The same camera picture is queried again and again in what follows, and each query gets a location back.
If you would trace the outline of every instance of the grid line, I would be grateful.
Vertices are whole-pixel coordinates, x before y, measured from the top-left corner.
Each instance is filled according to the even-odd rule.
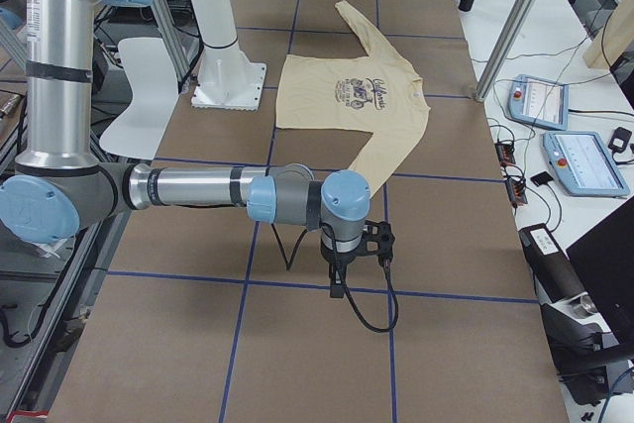
[[[222,284],[245,284],[244,279],[228,278],[228,277],[213,277],[213,276],[198,276],[190,274],[167,274],[160,272],[149,271],[125,271],[125,270],[109,270],[108,275],[111,276],[127,276],[127,277],[139,277],[148,279],[174,279],[184,281],[206,281],[206,282],[218,282]],[[325,284],[311,284],[307,282],[282,282],[282,281],[264,281],[261,279],[248,279],[248,284],[252,286],[262,287],[285,287],[291,289],[312,289],[317,291],[329,291],[330,286]],[[373,289],[370,287],[351,287],[351,291],[360,292],[362,294],[387,294],[386,289]],[[431,299],[449,299],[449,300],[461,300],[461,301],[485,301],[485,302],[497,302],[506,304],[538,304],[536,299],[527,299],[523,297],[499,297],[499,296],[483,296],[475,294],[453,294],[447,292],[426,292],[426,291],[407,291],[407,290],[395,290],[398,296],[407,297],[423,297]]]
[[[166,157],[157,157],[155,160],[161,160],[165,162],[182,162],[182,163],[200,163],[206,165],[223,165],[223,166],[243,166],[243,167],[268,167],[271,165],[270,161],[268,163],[246,163],[246,162],[224,162],[221,160],[205,160],[205,159],[180,159],[180,158],[166,158]],[[336,172],[338,168],[320,168],[320,167],[309,167],[314,172]],[[504,183],[502,178],[484,178],[484,177],[465,177],[465,176],[453,176],[453,175],[432,175],[426,173],[413,173],[413,172],[395,172],[392,174],[392,177],[402,177],[402,178],[424,178],[430,180],[456,180],[456,181],[466,181],[466,182],[484,182],[484,183]]]
[[[333,32],[328,30],[304,30],[304,29],[280,29],[269,27],[236,27],[237,30],[254,30],[261,32],[289,32],[291,34],[330,34],[330,35],[354,35],[353,32]],[[405,35],[405,34],[387,34],[381,32],[385,37],[399,37],[406,39],[431,39],[431,40],[462,40],[465,37],[446,36],[446,35]]]
[[[389,193],[387,183],[383,184],[383,220],[389,223]],[[387,293],[387,322],[394,319],[394,309],[392,307],[392,297]],[[394,330],[390,329],[389,334],[389,379],[391,385],[392,401],[392,423],[398,423],[398,399],[396,397],[396,347],[394,346]]]
[[[251,241],[251,249],[249,251],[249,263],[245,273],[245,280],[242,288],[242,296],[240,298],[240,308],[238,309],[238,320],[234,331],[234,340],[231,346],[231,355],[229,357],[229,365],[227,366],[227,377],[225,378],[225,389],[222,396],[222,405],[220,406],[220,414],[218,415],[218,423],[224,423],[227,412],[227,403],[229,401],[229,391],[231,389],[231,377],[236,363],[236,353],[238,352],[238,341],[240,340],[240,331],[242,329],[242,319],[245,315],[245,306],[247,303],[247,292],[249,290],[249,276],[251,275],[251,267],[254,262],[254,254],[256,253],[256,241],[258,240],[258,230],[260,222],[256,222],[254,227],[254,237]]]
[[[301,2],[301,0],[297,0],[297,3],[295,4],[295,13],[293,15],[293,25],[290,29],[290,39],[288,40],[288,50],[286,51],[286,53],[289,53],[289,54],[293,47],[293,37],[295,36],[295,28],[297,27],[297,15],[299,15],[299,2]]]

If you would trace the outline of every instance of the metal pole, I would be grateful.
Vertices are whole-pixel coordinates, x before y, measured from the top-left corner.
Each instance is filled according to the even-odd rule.
[[[511,13],[506,19],[506,23],[502,28],[502,32],[497,39],[495,47],[491,52],[491,56],[488,59],[484,72],[479,79],[477,87],[474,92],[474,100],[483,102],[484,98],[493,86],[493,82],[497,77],[497,74],[502,68],[502,64],[506,60],[508,52],[513,47],[513,43],[519,34],[528,13],[533,6],[535,0],[515,0],[515,4],[511,9]]]
[[[155,0],[152,3],[152,13],[155,15],[155,19],[157,20],[158,31],[165,42],[165,47],[167,48],[167,53],[169,53],[171,62],[176,70],[178,81],[182,81],[186,79],[185,75],[187,74],[189,65],[187,63],[187,58],[185,58],[185,53],[182,51],[182,45],[178,40],[178,35],[176,34],[176,28],[174,27],[174,21],[171,17],[171,12],[169,12],[167,1]]]

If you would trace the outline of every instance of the black cable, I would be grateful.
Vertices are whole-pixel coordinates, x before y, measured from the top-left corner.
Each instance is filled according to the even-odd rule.
[[[80,235],[78,235],[77,238],[75,239],[75,246],[74,246],[74,249],[72,250],[72,254],[70,255],[70,258],[68,258],[66,265],[63,267],[63,270],[57,277],[57,281],[55,282],[55,285],[53,287],[53,290],[49,294],[49,297],[47,298],[45,303],[42,304],[41,306],[40,315],[38,316],[38,322],[36,323],[36,327],[33,329],[33,332],[31,332],[30,334],[25,334],[24,340],[22,341],[14,340],[14,336],[17,333],[12,334],[10,332],[9,321],[7,319],[7,316],[4,310],[0,308],[0,326],[2,327],[2,340],[5,343],[5,345],[9,347],[10,349],[20,349],[22,347],[25,347],[26,345],[33,342],[33,340],[36,337],[38,337],[38,334],[40,333],[42,325],[44,324],[44,319],[47,315],[47,312],[49,311],[49,308],[51,307],[51,304],[53,303],[53,300],[55,296],[57,295],[57,292],[59,291],[61,284],[65,280],[66,275],[68,274],[70,265],[72,264],[72,261],[74,260],[74,257],[77,254],[77,250],[79,248],[78,244],[81,241],[81,238],[83,237],[83,235],[84,235],[84,232],[80,232]]]
[[[398,322],[398,299],[396,298],[396,291],[394,291],[394,288],[392,286],[392,278],[391,278],[391,271],[390,271],[390,267],[391,267],[390,260],[383,260],[382,263],[381,263],[381,267],[383,268],[383,273],[385,274],[385,282],[387,284],[387,291],[389,293],[389,296],[390,296],[392,302],[394,303],[394,315],[392,317],[392,321],[389,323],[389,325],[387,327],[375,327],[370,322],[368,322],[366,320],[366,318],[362,314],[361,310],[359,309],[359,306],[357,305],[357,302],[355,301],[355,298],[353,297],[352,293],[350,292],[350,288],[346,284],[346,278],[344,277],[344,273],[343,273],[343,271],[341,269],[341,266],[339,265],[339,252],[337,252],[337,238],[335,237],[335,230],[333,229],[333,227],[329,223],[321,222],[319,225],[320,225],[320,227],[325,227],[325,228],[327,228],[330,231],[330,234],[331,234],[330,239],[331,239],[332,244],[333,244],[333,256],[334,256],[334,259],[335,259],[335,270],[337,271],[337,274],[339,275],[339,279],[341,280],[341,285],[344,288],[344,293],[346,294],[346,297],[348,298],[348,302],[350,302],[350,305],[353,308],[353,311],[355,312],[355,314],[357,315],[357,317],[359,318],[361,323],[367,329],[369,329],[369,330],[371,330],[373,332],[380,333],[380,334],[393,330],[394,327],[396,326],[396,323]]]
[[[108,38],[108,40],[112,42],[112,45],[114,47],[117,47],[117,43],[113,40],[112,37],[110,37],[110,34],[108,34],[108,32],[106,32],[103,27],[99,26],[97,27],[97,30],[100,30]]]
[[[24,141],[24,122],[27,117],[27,96],[24,97],[22,102],[22,109],[20,110],[20,119],[18,120],[18,138],[16,141],[16,151],[18,154],[22,152],[22,142]]]
[[[212,208],[236,208],[235,205],[222,204],[222,205],[174,205],[182,208],[197,208],[197,209],[212,209]]]
[[[8,89],[2,89],[2,88],[0,88],[0,91],[3,93],[17,94],[18,96],[22,96],[23,98],[25,97],[24,93],[19,93],[18,91],[10,91]]]
[[[550,230],[551,233],[554,233],[562,224],[562,220],[564,219],[564,208],[562,207],[562,202],[560,202],[557,193],[555,193],[555,190],[553,189],[553,187],[551,187],[551,184],[547,183],[546,186],[550,189],[551,192],[553,192],[553,196],[555,197],[555,200],[557,200],[557,206],[559,207],[559,220],[557,221],[557,225],[555,225],[555,228],[553,230]]]
[[[94,109],[95,111],[99,111],[101,114],[105,114],[107,116],[119,116],[117,113],[111,113],[110,111],[106,111],[105,109],[101,109],[97,106],[90,106],[92,109]]]
[[[308,233],[308,230],[304,229],[299,234],[299,237],[297,237],[297,240],[295,241],[295,245],[293,246],[293,251],[290,254],[290,260],[289,260],[286,257],[286,250],[284,249],[284,245],[281,242],[281,238],[279,237],[279,234],[277,232],[277,229],[275,228],[275,225],[273,223],[271,223],[270,227],[273,229],[273,234],[275,235],[275,239],[277,240],[277,245],[279,246],[279,252],[281,253],[282,259],[284,260],[284,264],[286,264],[286,270],[290,271],[290,269],[293,267],[293,263],[295,262],[295,256],[297,255],[297,251],[299,250],[299,246],[301,245],[302,240],[304,239],[304,237]]]
[[[546,201],[546,199],[544,197],[542,197],[539,193],[537,193],[535,190],[533,190],[528,185],[526,185],[526,190],[529,190],[529,191],[533,192],[535,195],[537,195],[539,197],[539,199],[542,202],[544,202],[544,204],[546,205],[546,208],[548,208],[548,218],[544,222],[544,225],[546,225],[547,230],[550,232],[551,230],[548,228],[548,222],[550,222],[551,218],[553,217],[553,210],[551,209],[551,206],[549,205],[549,203]]]
[[[634,118],[634,113],[628,113],[626,111],[615,111],[612,109],[600,110],[600,109],[569,109],[569,113],[574,114],[622,114],[623,116],[631,116]]]
[[[612,395],[614,395],[614,390],[616,389],[616,386],[620,383],[620,381],[625,378],[625,376],[628,373],[632,373],[634,372],[634,367],[629,368],[628,370],[626,370],[624,373],[622,373],[612,384],[612,386],[610,386],[610,390],[607,393],[607,398],[605,398],[605,403],[603,403],[603,408],[601,408],[601,413],[598,415],[598,420],[596,423],[602,423],[603,422],[603,417],[605,416],[605,410],[607,410],[607,404],[610,402],[610,399],[612,398]]]
[[[102,118],[102,119],[99,119],[99,120],[97,120],[97,121],[93,121],[92,123],[90,123],[90,126],[92,127],[92,126],[96,126],[96,125],[98,125],[98,124],[105,123],[105,122],[107,122],[107,121],[114,121],[114,120],[115,120],[115,118],[114,118],[114,117],[112,117],[112,116],[110,116],[110,117],[108,117],[108,118]]]

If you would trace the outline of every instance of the black device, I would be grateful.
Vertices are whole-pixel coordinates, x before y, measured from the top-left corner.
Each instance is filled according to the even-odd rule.
[[[634,198],[569,246],[568,256],[607,325],[634,360]]]
[[[632,139],[632,132],[629,129],[616,128],[614,133],[612,133],[612,138],[607,147],[616,154],[621,154],[627,149],[627,145],[630,144],[630,139]]]
[[[540,185],[546,185],[548,182],[552,182],[553,180],[555,180],[555,179],[547,171],[540,172],[540,173],[538,173],[536,175],[533,175],[531,177],[531,182],[533,182],[538,187]]]
[[[526,262],[551,301],[582,294],[585,289],[553,234],[541,223],[519,231]]]

